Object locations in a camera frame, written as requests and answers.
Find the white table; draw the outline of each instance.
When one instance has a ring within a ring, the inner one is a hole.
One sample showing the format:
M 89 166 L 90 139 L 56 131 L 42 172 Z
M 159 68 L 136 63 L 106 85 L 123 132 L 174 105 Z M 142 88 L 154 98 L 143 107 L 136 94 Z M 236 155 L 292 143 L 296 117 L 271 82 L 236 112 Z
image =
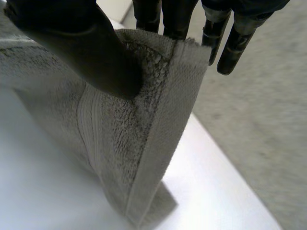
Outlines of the white table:
M 0 229 L 127 230 L 96 177 L 0 89 Z M 178 202 L 157 230 L 281 229 L 194 115 L 164 182 Z

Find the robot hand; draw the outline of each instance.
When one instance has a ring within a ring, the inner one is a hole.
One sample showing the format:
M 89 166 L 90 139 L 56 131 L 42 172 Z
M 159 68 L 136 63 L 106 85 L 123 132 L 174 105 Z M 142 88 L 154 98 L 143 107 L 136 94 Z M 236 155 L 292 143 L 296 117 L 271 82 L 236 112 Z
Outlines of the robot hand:
M 192 12 L 198 0 L 133 0 L 137 28 L 158 32 L 162 6 L 164 35 L 185 39 Z M 235 68 L 256 29 L 289 0 L 201 0 L 206 23 L 202 45 L 211 46 L 209 65 L 215 60 L 231 10 L 235 22 L 217 65 L 217 71 L 228 75 Z

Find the gray carpet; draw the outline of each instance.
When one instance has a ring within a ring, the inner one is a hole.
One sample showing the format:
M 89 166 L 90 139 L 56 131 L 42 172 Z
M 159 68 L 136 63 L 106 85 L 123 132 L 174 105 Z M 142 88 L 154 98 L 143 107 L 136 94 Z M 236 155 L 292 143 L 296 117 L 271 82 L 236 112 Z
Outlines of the gray carpet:
M 276 12 L 257 30 L 230 76 L 219 75 L 216 63 L 209 67 L 194 106 L 285 230 L 307 229 L 306 12 L 305 0 L 292 0 Z M 189 30 L 197 41 L 204 20 L 198 4 Z M 131 10 L 123 24 L 134 23 Z

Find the terry cloth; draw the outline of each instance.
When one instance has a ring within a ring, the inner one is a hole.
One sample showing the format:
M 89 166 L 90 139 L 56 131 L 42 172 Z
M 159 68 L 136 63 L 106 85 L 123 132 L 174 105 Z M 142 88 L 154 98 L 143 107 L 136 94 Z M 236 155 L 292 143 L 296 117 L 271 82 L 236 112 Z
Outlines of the terry cloth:
M 79 78 L 0 13 L 0 84 L 96 173 L 110 204 L 135 226 L 158 223 L 175 205 L 162 177 L 192 111 L 210 49 L 139 30 L 118 30 L 143 71 L 131 101 Z

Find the towel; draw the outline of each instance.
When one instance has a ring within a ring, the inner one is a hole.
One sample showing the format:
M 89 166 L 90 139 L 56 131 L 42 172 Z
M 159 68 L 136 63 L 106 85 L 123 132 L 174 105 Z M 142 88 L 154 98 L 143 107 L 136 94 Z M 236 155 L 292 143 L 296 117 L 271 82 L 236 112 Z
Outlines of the towel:
M 153 226 L 175 206 L 161 180 L 195 103 L 210 49 L 145 31 L 116 33 L 142 67 L 144 84 L 134 100 L 93 88 L 2 12 L 0 85 L 13 89 L 36 122 L 98 175 L 118 213 L 134 226 Z

